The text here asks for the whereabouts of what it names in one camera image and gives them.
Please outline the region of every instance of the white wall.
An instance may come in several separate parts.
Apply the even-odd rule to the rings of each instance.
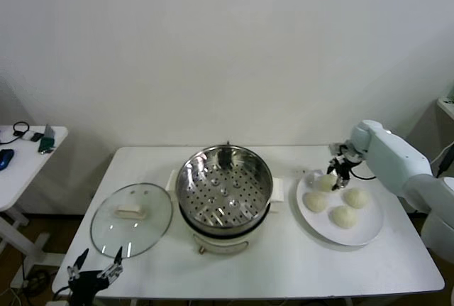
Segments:
[[[0,0],[0,79],[70,129],[22,203],[82,213],[120,146],[406,136],[451,87],[453,22],[452,0]]]

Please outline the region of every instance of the black cable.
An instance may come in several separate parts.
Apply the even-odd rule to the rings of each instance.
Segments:
[[[68,288],[70,288],[69,286],[66,286],[66,287],[61,287],[57,292],[54,293],[54,297],[52,298],[52,301],[56,301],[58,300],[58,295],[63,292],[64,290],[67,290]]]
[[[350,173],[351,173],[353,176],[355,176],[357,179],[359,179],[359,180],[374,180],[375,178],[377,178],[377,176],[374,176],[374,177],[360,177],[360,176],[356,175],[356,174],[353,172],[352,168],[350,168]]]
[[[19,299],[19,302],[21,302],[21,298],[19,297],[19,293],[14,293],[13,289],[11,289],[11,292],[13,293],[13,299],[9,302],[8,306],[12,306],[16,303],[17,299]]]
[[[20,130],[16,129],[16,127],[21,124],[26,126],[27,129],[25,131],[20,131]],[[18,136],[15,137],[15,139],[13,139],[11,141],[7,141],[5,143],[0,142],[0,145],[8,145],[8,144],[11,144],[11,143],[17,141],[18,139],[22,138],[24,134],[26,134],[28,131],[30,131],[30,125],[26,121],[18,121],[17,123],[15,123],[13,125],[13,130],[14,130],[15,134],[18,134]]]
[[[22,284],[21,293],[25,295],[27,303],[33,306],[29,298],[36,297],[45,291],[50,284],[50,274],[43,269],[38,269],[28,274],[26,279],[25,258],[22,254],[22,279],[23,282],[27,281],[27,285]]]
[[[449,148],[449,151],[443,157],[440,165],[438,166],[437,178],[441,176],[453,163],[454,161],[454,145]]]
[[[419,212],[418,210],[415,210],[414,212],[409,212],[407,213],[407,215],[410,219],[423,219],[427,217],[426,213]]]

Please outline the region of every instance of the white table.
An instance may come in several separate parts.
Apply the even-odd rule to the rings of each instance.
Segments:
[[[363,247],[323,240],[304,221],[294,200],[303,170],[325,168],[325,146],[251,147],[284,179],[284,201],[270,213],[262,236],[234,256],[200,255],[174,202],[167,233],[149,251],[123,261],[124,272],[99,297],[144,299],[272,299],[391,295],[440,290],[444,281],[398,199],[380,182],[370,190],[381,202],[385,221],[379,237]],[[104,269],[112,259],[90,240],[90,222],[101,202],[135,182],[165,187],[194,147],[119,149],[97,190],[54,280],[54,291],[67,285],[66,267],[90,248],[83,271]]]
[[[454,101],[451,98],[438,98],[437,105],[449,115],[450,118],[454,119]]]
[[[62,126],[53,126],[55,131],[55,148],[57,148],[66,138],[68,131]],[[44,132],[44,126],[31,126],[30,130]],[[15,138],[12,126],[0,126],[0,141],[7,142]],[[53,154],[41,155],[38,152],[39,142],[24,141],[18,139],[11,144],[0,145],[0,150],[11,148],[14,150],[14,157],[8,167],[0,171],[0,212],[5,211],[15,220],[13,225],[0,217],[0,252],[3,251],[7,243],[11,244],[26,255],[25,271],[26,274],[35,264],[44,266],[59,266],[62,254],[44,253],[42,247],[49,238],[49,234],[42,233],[35,243],[22,235],[17,228],[19,225],[27,225],[28,220],[16,209],[14,204],[22,195],[33,178],[39,173],[44,164]],[[21,267],[11,282],[12,288],[19,288],[22,285]]]

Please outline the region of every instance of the cable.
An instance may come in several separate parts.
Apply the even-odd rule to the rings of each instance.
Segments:
[[[57,292],[54,293],[54,297],[52,298],[52,301],[56,301],[58,300],[58,295],[63,292],[64,290],[67,290],[68,288],[70,288],[69,286],[66,286],[66,287],[61,287]]]
[[[22,302],[21,302],[21,299],[20,297],[16,294],[16,292],[14,292],[14,290],[12,288],[10,288],[10,291],[11,293],[13,293],[14,297],[17,299],[17,301],[19,302],[19,306],[22,306]]]
[[[20,130],[16,129],[16,127],[20,124],[25,125],[27,129],[25,131],[20,131]],[[14,130],[15,134],[18,134],[18,136],[15,137],[15,139],[13,139],[11,141],[7,141],[5,143],[0,142],[0,145],[8,145],[8,144],[11,144],[11,143],[17,141],[18,139],[22,138],[24,134],[26,134],[28,131],[30,131],[30,125],[26,121],[18,121],[17,123],[15,123],[13,125],[13,130]]]
[[[453,162],[454,162],[454,145],[449,148],[448,152],[444,155],[443,159],[441,160],[440,165],[438,166],[438,172],[436,177],[439,178],[442,173],[449,169]]]
[[[427,214],[424,212],[419,212],[418,210],[415,210],[414,212],[407,213],[407,216],[410,219],[423,219],[423,218],[427,217]]]
[[[20,295],[21,295],[21,289],[19,288],[18,291],[17,291],[16,293],[12,293],[12,292],[11,292],[11,294],[13,294],[14,297],[13,297],[13,299],[9,302],[8,306],[13,306],[13,305],[16,304],[17,298],[16,298],[16,296],[15,296],[14,294],[16,294],[16,295],[19,297],[19,300],[21,300],[21,296],[20,296]]]
[[[353,172],[352,168],[350,168],[350,173],[351,173],[353,176],[355,176],[357,179],[359,179],[359,180],[374,180],[375,178],[377,178],[377,176],[373,176],[373,177],[360,177],[360,176],[356,175],[356,174]]]
[[[440,157],[443,155],[443,153],[448,150],[452,145],[454,145],[454,141],[450,143],[448,146],[446,146],[432,161],[431,165],[433,165]]]
[[[5,289],[2,293],[0,293],[0,297],[1,297],[2,295],[5,295],[7,292],[9,292],[9,290],[10,290],[9,288]]]
[[[28,279],[26,279],[25,257],[22,254],[22,281],[22,293],[25,295],[28,305],[33,306],[30,297],[36,297],[45,291],[50,284],[50,274],[43,269],[38,269],[28,274]]]

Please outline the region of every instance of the glass lid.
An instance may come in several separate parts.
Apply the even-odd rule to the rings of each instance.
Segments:
[[[151,183],[132,184],[115,191],[97,209],[90,235],[96,249],[115,257],[123,247],[130,258],[153,247],[172,219],[169,194]]]

